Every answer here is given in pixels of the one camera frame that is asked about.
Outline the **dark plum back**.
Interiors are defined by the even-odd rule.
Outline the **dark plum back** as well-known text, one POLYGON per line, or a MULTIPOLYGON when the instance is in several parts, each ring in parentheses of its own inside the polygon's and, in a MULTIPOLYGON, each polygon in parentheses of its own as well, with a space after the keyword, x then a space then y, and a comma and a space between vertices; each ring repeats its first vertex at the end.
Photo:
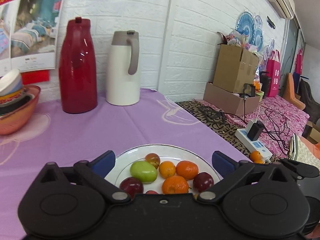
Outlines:
POLYGON ((201 193, 214 185, 214 180, 207 172, 197 174, 193 179, 193 189, 201 193))

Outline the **dark plum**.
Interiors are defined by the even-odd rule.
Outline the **dark plum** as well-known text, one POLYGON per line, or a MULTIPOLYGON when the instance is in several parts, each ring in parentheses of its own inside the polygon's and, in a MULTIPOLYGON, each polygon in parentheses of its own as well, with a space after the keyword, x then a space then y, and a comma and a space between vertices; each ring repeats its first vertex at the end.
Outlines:
POLYGON ((193 179, 193 189, 201 193, 214 185, 214 180, 207 172, 197 174, 193 179))
POLYGON ((125 191, 131 198, 134 198, 137 194, 142 194, 144 192, 143 183, 137 178, 129 177, 124 179, 119 188, 125 191))

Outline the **dark plum front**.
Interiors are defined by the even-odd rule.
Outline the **dark plum front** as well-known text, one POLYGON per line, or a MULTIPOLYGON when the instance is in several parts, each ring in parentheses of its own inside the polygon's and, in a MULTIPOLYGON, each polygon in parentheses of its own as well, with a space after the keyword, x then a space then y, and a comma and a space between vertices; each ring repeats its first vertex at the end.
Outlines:
POLYGON ((134 198, 137 194, 142 194, 144 192, 143 183, 137 178, 129 177, 124 179, 119 188, 125 191, 131 198, 134 198))

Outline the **large front orange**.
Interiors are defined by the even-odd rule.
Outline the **large front orange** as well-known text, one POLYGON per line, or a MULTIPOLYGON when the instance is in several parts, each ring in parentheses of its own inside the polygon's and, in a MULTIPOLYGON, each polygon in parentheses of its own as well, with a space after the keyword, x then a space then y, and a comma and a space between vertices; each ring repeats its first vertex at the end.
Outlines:
POLYGON ((198 166, 191 161, 180 161, 176 165, 176 174, 186 180, 193 180, 199 173, 198 166))

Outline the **green apple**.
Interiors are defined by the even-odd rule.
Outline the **green apple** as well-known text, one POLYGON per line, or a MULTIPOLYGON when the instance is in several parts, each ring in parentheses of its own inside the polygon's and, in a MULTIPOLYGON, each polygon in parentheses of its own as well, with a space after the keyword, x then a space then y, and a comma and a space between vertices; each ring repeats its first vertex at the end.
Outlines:
POLYGON ((144 184, 153 183, 157 179, 156 168, 147 161, 135 161, 130 167, 130 174, 144 184))

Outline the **orange with leaf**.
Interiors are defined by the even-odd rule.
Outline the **orange with leaf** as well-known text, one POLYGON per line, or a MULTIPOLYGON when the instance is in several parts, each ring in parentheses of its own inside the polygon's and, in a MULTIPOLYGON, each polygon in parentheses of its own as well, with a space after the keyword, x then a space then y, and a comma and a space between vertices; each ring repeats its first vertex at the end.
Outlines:
POLYGON ((189 192, 189 184, 182 176, 172 176, 162 184, 163 194, 184 194, 189 192))

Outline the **red tomato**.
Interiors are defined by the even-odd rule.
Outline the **red tomato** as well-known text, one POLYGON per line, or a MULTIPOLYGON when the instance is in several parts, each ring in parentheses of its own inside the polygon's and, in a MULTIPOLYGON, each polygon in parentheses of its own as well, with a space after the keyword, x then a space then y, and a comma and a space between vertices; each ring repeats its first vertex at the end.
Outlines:
POLYGON ((149 190, 149 191, 146 191, 145 194, 158 194, 156 191, 153 191, 153 190, 149 190))

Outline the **red yellow small fruit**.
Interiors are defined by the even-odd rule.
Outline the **red yellow small fruit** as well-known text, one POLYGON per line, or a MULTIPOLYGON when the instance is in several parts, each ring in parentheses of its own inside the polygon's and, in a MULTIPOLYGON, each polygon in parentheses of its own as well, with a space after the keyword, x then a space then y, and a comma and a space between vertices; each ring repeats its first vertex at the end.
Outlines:
POLYGON ((155 153, 149 153, 145 156, 145 161, 157 169, 161 163, 160 157, 155 153))

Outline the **small back orange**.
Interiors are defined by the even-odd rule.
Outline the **small back orange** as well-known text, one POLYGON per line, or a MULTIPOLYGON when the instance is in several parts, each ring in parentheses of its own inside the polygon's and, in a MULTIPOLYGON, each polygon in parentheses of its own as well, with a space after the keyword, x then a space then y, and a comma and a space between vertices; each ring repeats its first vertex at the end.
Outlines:
POLYGON ((162 178, 167 179, 176 174, 176 166, 171 161, 163 161, 160 163, 158 171, 162 178))

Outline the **black power adapter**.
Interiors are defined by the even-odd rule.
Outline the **black power adapter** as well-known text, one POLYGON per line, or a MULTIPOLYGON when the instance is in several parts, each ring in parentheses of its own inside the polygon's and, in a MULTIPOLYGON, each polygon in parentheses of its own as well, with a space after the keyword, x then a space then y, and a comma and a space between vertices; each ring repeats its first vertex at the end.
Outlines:
POLYGON ((246 127, 247 137, 251 141, 257 141, 261 133, 263 132, 264 128, 265 126, 260 120, 257 120, 257 121, 251 120, 248 126, 246 127))

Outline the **purple tablecloth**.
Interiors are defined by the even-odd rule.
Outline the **purple tablecloth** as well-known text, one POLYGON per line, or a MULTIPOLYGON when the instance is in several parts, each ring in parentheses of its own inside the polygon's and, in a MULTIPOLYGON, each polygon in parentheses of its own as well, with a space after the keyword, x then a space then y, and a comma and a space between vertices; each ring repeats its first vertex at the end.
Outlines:
POLYGON ((108 150, 115 154, 145 144, 175 145, 210 161, 214 151, 234 160, 244 155, 161 93, 143 89, 132 106, 113 106, 99 94, 95 109, 67 114, 59 100, 39 103, 28 123, 1 137, 1 239, 21 239, 18 205, 50 161, 72 166, 108 150))

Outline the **orange plastic bowl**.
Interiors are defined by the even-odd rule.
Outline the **orange plastic bowl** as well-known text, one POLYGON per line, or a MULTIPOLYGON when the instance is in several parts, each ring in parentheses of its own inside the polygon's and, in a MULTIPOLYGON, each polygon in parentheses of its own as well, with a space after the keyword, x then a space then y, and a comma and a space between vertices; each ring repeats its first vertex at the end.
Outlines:
POLYGON ((14 111, 1 115, 1 135, 9 135, 20 130, 34 113, 41 89, 36 85, 26 85, 25 89, 26 95, 19 102, 25 101, 25 98, 29 100, 14 111))

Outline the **pink gift bag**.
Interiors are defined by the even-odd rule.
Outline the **pink gift bag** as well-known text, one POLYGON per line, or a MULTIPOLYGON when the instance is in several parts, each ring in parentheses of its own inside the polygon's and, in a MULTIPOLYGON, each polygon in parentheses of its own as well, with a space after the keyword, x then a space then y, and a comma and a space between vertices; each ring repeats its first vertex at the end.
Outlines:
POLYGON ((278 50, 273 50, 272 56, 268 59, 266 66, 267 76, 271 78, 270 87, 267 93, 268 97, 275 97, 278 94, 280 67, 280 52, 278 50))

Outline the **blue decorative fans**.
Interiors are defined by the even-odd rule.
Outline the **blue decorative fans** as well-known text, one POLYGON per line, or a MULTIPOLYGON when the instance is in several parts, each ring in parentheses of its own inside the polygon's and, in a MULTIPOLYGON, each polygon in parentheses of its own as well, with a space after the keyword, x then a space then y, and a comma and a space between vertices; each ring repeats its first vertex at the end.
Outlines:
POLYGON ((263 20, 259 15, 253 16, 250 12, 243 12, 235 25, 240 34, 248 38, 248 43, 257 47, 260 52, 264 46, 263 20))

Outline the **bedding wall calendar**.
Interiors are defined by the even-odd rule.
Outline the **bedding wall calendar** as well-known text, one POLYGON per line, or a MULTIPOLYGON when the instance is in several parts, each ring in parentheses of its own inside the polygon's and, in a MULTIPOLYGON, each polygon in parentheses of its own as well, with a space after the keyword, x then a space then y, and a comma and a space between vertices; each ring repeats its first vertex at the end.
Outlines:
POLYGON ((1 75, 55 69, 63 0, 1 0, 1 75))

